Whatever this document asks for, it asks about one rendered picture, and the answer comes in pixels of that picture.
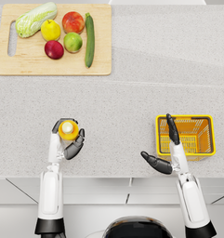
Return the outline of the dark round robot body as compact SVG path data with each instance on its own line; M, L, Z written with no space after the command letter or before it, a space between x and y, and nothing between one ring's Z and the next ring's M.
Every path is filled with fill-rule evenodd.
M118 218L112 222L102 238L174 238L157 219L145 216Z

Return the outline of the lemon tea bottle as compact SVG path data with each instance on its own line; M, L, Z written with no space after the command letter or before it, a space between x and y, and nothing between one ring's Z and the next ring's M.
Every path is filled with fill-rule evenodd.
M72 120L66 120L59 126L59 135L64 140L76 140L79 134L78 125Z

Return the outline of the dark red apple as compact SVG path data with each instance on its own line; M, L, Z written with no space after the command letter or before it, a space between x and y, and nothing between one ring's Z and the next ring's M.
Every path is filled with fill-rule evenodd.
M64 54L64 48L58 41L51 40L45 44L45 53L53 60L60 59Z

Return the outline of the yellow slatted basket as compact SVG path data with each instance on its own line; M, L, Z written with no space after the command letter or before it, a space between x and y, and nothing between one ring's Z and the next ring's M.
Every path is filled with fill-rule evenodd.
M173 115L188 161L200 161L216 153L213 119L210 115ZM157 155L171 160L169 127L165 115L155 120Z

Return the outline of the green apple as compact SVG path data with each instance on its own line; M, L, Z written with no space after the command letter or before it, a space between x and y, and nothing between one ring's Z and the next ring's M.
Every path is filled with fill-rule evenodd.
M63 43L67 51L75 53L81 49L83 40L78 33L67 33L63 38Z

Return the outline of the napa cabbage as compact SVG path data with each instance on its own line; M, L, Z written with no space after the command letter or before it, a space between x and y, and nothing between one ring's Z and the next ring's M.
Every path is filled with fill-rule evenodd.
M41 29L45 20L53 20L58 13L57 5L53 2L44 3L16 19L15 28L19 37L27 38Z

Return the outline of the green cucumber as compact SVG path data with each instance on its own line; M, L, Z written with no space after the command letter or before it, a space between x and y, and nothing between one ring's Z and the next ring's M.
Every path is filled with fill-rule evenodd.
M86 57L85 64L87 68L90 68L95 53L95 29L94 21L89 13L86 13Z

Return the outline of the wooden cutting board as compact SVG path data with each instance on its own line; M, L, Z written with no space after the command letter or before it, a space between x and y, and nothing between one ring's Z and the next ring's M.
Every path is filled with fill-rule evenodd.
M108 75L112 71L112 7L108 4L59 4L56 22L69 11L90 14L95 26L95 55L91 67L86 67L86 50L66 51L61 59L50 59L46 41L40 33L29 38L17 38L15 55L8 55L10 26L35 4L6 4L2 9L0 27L0 75Z

